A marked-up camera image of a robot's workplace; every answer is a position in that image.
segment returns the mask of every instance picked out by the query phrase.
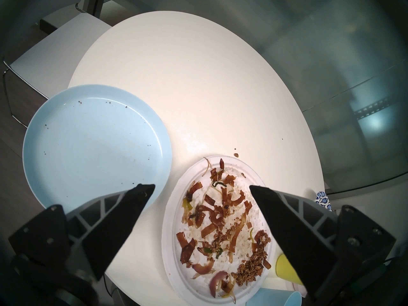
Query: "plate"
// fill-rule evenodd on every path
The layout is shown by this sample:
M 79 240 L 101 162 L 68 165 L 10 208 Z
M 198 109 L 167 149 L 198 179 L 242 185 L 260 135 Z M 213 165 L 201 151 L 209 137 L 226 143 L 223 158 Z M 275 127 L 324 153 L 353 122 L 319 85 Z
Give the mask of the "plate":
M 155 184 L 158 197 L 171 167 L 171 145 L 158 115 L 124 90 L 72 87 L 46 101 L 24 137 L 27 182 L 44 206 L 64 212 L 96 197 Z
M 217 167 L 219 169 L 220 158 L 222 158 L 224 161 L 226 172 L 228 174 L 236 176 L 234 195 L 232 199 L 237 199 L 239 191 L 242 190 L 245 193 L 246 200 L 251 201 L 251 203 L 253 204 L 253 207 L 249 211 L 249 215 L 247 216 L 247 222 L 250 221 L 252 223 L 254 232 L 260 229 L 264 229 L 271 237 L 271 243 L 269 243 L 265 248 L 265 251 L 268 254 L 268 258 L 271 259 L 273 257 L 273 253 L 276 250 L 276 241 L 273 239 L 265 218 L 260 212 L 249 190 L 250 185 L 264 186 L 264 183 L 262 182 L 261 178 L 255 173 L 255 171 L 253 171 L 248 165 L 235 157 L 217 155 L 209 157 L 208 160 L 213 167 Z M 185 197 L 187 189 L 191 186 L 193 181 L 200 181 L 203 185 L 203 188 L 197 190 L 193 195 L 193 207 L 195 207 L 196 202 L 201 202 L 203 200 L 206 193 L 208 193 L 208 195 L 216 201 L 221 200 L 221 195 L 217 191 L 214 191 L 212 188 L 207 189 L 211 183 L 211 180 L 210 169 L 204 176 L 202 176 L 206 168 L 207 161 L 205 159 L 202 159 L 195 165 L 193 165 L 190 169 L 188 169 L 186 173 L 178 180 L 168 200 L 162 228 L 162 256 L 164 268 L 166 270 L 167 277 L 176 293 L 190 305 L 234 305 L 231 298 L 218 297 L 219 293 L 217 293 L 217 298 L 213 298 L 211 296 L 208 284 L 213 275 L 202 275 L 193 280 L 192 277 L 194 276 L 195 271 L 192 268 L 186 268 L 185 264 L 182 265 L 180 262 L 181 247 L 177 240 L 176 234 L 183 231 L 187 241 L 190 241 L 192 237 L 195 240 L 200 240 L 201 238 L 199 230 L 195 229 L 195 227 L 193 226 L 188 227 L 187 224 L 181 223 L 183 215 L 182 201 Z M 241 215 L 241 212 L 243 212 L 243 206 L 244 203 L 241 203 L 240 205 L 235 207 L 236 214 L 239 217 Z M 210 222 L 208 219 L 208 215 L 206 215 L 202 226 L 208 226 L 209 224 Z M 213 234 L 214 233 L 207 236 L 206 241 L 211 243 L 211 241 L 213 240 Z M 241 264 L 241 260 L 247 259 L 246 253 L 248 253 L 249 256 L 252 255 L 251 242 L 247 240 L 248 237 L 249 229 L 247 225 L 245 225 L 237 239 L 237 250 L 233 258 L 233 263 L 229 264 L 226 254 L 227 252 L 225 251 L 219 257 L 219 259 L 215 260 L 213 268 L 216 270 L 216 272 L 220 270 L 225 270 L 228 273 L 237 272 L 237 268 Z M 202 265 L 207 264 L 206 257 L 197 250 L 197 247 L 191 256 L 190 261 L 192 263 L 200 263 Z M 241 287 L 235 285 L 234 293 L 236 296 L 237 305 L 245 304 L 245 302 L 258 291 L 267 274 L 268 270 L 264 268 L 261 277 L 257 277 L 257 280 L 254 282 L 249 282 L 248 286 L 245 286 L 245 284 Z

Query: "glass wall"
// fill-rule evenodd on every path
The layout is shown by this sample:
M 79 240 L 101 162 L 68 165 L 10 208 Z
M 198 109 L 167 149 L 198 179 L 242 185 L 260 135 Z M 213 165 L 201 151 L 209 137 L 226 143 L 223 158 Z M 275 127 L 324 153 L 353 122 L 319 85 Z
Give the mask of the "glass wall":
M 202 16 L 250 44 L 303 112 L 330 191 L 408 171 L 406 0 L 113 1 Z

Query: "yellow cup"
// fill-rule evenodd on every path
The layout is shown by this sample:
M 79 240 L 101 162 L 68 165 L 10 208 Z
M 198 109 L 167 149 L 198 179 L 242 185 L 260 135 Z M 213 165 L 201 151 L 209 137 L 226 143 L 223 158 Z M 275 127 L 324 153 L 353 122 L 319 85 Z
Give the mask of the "yellow cup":
M 286 281 L 303 285 L 295 269 L 291 266 L 285 255 L 280 255 L 276 261 L 276 275 Z

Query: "paper cup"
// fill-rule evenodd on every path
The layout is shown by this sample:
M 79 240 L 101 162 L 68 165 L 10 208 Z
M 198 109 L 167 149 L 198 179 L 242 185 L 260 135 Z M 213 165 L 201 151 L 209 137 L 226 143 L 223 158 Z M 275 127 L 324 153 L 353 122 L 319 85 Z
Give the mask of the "paper cup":
M 257 293 L 246 302 L 246 306 L 300 306 L 302 296 L 297 291 L 270 290 L 260 288 Z
M 280 255 L 276 261 L 276 275 L 286 281 L 303 285 L 295 269 L 289 263 L 288 258 L 285 255 Z

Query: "green onion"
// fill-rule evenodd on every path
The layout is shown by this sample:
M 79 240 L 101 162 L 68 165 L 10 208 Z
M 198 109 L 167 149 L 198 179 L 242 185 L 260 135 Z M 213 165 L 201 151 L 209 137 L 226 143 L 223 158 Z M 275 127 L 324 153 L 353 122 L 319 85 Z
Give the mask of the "green onion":
M 216 259 L 218 259 L 218 257 L 222 254 L 222 248 L 219 248 L 217 251 L 217 256 L 215 257 Z
M 251 229 L 251 231 L 249 232 L 249 237 L 251 237 L 252 243 L 255 242 L 254 238 L 252 238 L 252 230 L 254 230 L 254 228 Z
M 220 181 L 218 181 L 218 182 L 214 181 L 213 182 L 213 187 L 216 187 L 218 184 L 221 184 L 222 186 L 227 187 L 224 183 L 222 183 Z

